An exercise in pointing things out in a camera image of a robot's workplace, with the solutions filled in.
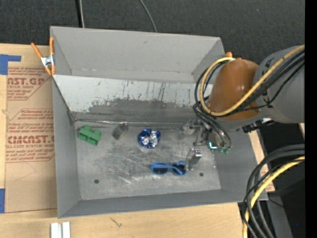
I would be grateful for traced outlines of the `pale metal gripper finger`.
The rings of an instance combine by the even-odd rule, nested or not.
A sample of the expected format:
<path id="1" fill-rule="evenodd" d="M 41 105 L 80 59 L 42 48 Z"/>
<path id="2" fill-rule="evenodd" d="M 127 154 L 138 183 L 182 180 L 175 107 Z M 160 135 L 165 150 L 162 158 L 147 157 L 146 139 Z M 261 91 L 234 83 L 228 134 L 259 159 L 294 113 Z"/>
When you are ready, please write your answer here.
<path id="1" fill-rule="evenodd" d="M 192 170 L 192 168 L 198 163 L 202 156 L 203 155 L 199 148 L 191 148 L 186 156 L 186 170 Z"/>
<path id="2" fill-rule="evenodd" d="M 201 122 L 199 120 L 190 119 L 180 128 L 178 138 L 184 139 L 190 136 L 197 136 L 200 128 Z"/>

